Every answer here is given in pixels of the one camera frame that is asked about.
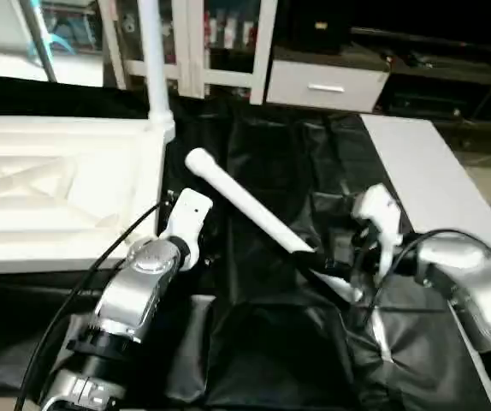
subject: black cloth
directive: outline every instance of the black cloth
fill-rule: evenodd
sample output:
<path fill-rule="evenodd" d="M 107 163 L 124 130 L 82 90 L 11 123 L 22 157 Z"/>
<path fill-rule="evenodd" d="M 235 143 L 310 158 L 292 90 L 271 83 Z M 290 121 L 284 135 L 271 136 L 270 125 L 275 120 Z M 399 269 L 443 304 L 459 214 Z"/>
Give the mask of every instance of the black cloth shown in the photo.
<path fill-rule="evenodd" d="M 145 114 L 142 100 L 129 94 L 44 86 L 60 95 L 50 97 L 54 106 L 58 99 L 98 99 L 112 113 L 121 104 L 112 101 L 116 95 L 133 102 L 133 110 L 122 116 Z M 9 88 L 19 95 L 15 92 L 25 92 L 27 85 Z M 29 113 L 37 101 L 31 95 L 40 98 L 43 87 L 32 89 Z M 11 107 L 4 104 L 0 114 L 9 114 Z M 57 113 L 102 111 L 77 104 L 81 110 L 73 114 L 66 105 Z M 491 409 L 447 304 L 437 294 L 409 278 L 390 282 L 381 316 L 393 362 L 383 361 L 373 336 L 351 327 L 363 312 L 299 272 L 277 244 L 184 167 L 192 148 L 205 147 L 308 243 L 341 256 L 342 239 L 353 228 L 349 194 L 378 182 L 391 188 L 359 116 L 183 98 L 174 99 L 172 109 L 177 137 L 168 146 L 163 191 L 194 188 L 215 205 L 204 225 L 200 263 L 172 282 L 145 341 L 141 367 L 130 376 L 130 405 Z M 47 111 L 44 107 L 42 114 L 52 115 Z M 168 214 L 168 208 L 162 210 L 162 221 Z M 0 275 L 0 395 L 15 393 L 33 344 L 78 275 Z M 80 296 L 76 313 L 93 307 L 108 278 L 100 274 Z M 67 319 L 53 336 L 38 369 L 36 395 L 68 324 L 77 318 Z"/>

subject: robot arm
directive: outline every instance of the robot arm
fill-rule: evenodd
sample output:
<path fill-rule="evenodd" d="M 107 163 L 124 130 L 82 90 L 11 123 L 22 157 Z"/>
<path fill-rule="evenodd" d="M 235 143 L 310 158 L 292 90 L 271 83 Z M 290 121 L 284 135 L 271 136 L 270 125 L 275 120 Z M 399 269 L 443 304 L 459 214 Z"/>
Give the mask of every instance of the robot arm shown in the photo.
<path fill-rule="evenodd" d="M 178 271 L 198 261 L 198 235 L 212 202 L 186 188 L 156 240 L 134 245 L 105 288 L 73 355 L 47 390 L 41 409 L 117 409 L 159 301 Z"/>
<path fill-rule="evenodd" d="M 370 211 L 364 214 L 366 219 L 379 230 L 389 227 L 389 234 L 395 235 L 395 224 L 387 224 L 387 221 L 395 221 L 395 210 L 382 206 L 391 204 L 390 194 L 379 185 L 358 198 L 355 210 Z M 396 241 L 391 259 L 417 236 L 408 235 Z M 379 239 L 387 237 L 379 234 Z M 371 251 L 371 262 L 380 267 L 386 250 L 388 248 L 381 244 L 376 251 Z M 420 242 L 401 260 L 396 272 L 414 276 L 417 283 L 438 291 L 451 303 L 491 379 L 491 252 L 467 236 L 439 234 Z"/>

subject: glass cabinet door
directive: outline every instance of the glass cabinet door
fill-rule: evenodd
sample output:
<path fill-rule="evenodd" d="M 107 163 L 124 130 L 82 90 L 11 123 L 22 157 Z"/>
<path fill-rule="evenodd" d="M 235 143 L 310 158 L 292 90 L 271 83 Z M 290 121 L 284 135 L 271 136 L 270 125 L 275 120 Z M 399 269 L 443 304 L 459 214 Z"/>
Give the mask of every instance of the glass cabinet door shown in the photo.
<path fill-rule="evenodd" d="M 204 0 L 205 95 L 249 98 L 239 73 L 253 73 L 260 9 L 261 0 Z"/>
<path fill-rule="evenodd" d="M 143 49 L 141 45 L 141 29 L 137 0 L 115 0 L 118 22 L 116 31 L 126 71 L 131 76 L 144 77 Z M 177 87 L 177 56 L 175 49 L 175 27 L 172 0 L 159 0 L 160 19 L 166 77 L 170 88 Z"/>
<path fill-rule="evenodd" d="M 41 31 L 57 82 L 82 86 L 103 85 L 103 24 L 97 2 L 36 0 Z"/>

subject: white plastic rod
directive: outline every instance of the white plastic rod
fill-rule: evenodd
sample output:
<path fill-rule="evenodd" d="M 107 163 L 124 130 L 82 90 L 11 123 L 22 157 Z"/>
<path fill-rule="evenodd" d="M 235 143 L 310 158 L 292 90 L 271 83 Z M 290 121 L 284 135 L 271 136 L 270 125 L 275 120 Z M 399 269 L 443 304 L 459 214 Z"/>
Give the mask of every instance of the white plastic rod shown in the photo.
<path fill-rule="evenodd" d="M 158 0 L 139 0 L 139 21 L 141 25 L 141 42 L 146 67 L 147 91 L 151 107 L 150 118 L 162 121 L 170 115 L 168 105 L 168 88 L 164 74 L 162 30 Z"/>
<path fill-rule="evenodd" d="M 292 232 L 278 217 L 272 214 L 229 176 L 226 171 L 219 167 L 215 159 L 206 150 L 195 148 L 186 156 L 185 164 L 192 173 L 206 180 L 289 253 L 314 251 L 312 247 Z M 341 278 L 329 277 L 317 272 L 315 274 L 348 302 L 356 302 L 362 297 L 362 292 L 359 289 L 353 288 Z"/>

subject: white styrofoam block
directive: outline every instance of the white styrofoam block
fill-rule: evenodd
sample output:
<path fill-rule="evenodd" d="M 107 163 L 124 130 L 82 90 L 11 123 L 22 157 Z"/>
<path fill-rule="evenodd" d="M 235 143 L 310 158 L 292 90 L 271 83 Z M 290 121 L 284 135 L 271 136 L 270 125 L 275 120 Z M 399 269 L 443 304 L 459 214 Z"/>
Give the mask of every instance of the white styrofoam block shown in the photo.
<path fill-rule="evenodd" d="M 165 131 L 147 120 L 0 116 L 0 272 L 90 265 L 158 202 Z"/>

